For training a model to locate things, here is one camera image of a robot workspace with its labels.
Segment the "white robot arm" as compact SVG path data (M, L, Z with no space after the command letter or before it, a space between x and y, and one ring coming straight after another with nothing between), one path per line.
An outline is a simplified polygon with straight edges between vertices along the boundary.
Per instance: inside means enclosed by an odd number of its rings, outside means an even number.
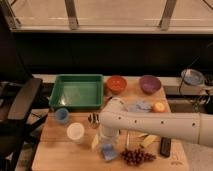
M120 130L148 133L213 148L213 116L202 113L135 113L121 98L110 99L99 113L101 144L117 141Z

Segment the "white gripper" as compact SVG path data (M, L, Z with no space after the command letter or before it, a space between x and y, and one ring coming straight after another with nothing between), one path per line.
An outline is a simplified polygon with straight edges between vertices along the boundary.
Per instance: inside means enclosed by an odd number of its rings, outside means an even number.
M119 130L100 126L92 140L91 149L97 149L103 144L115 145L119 138Z

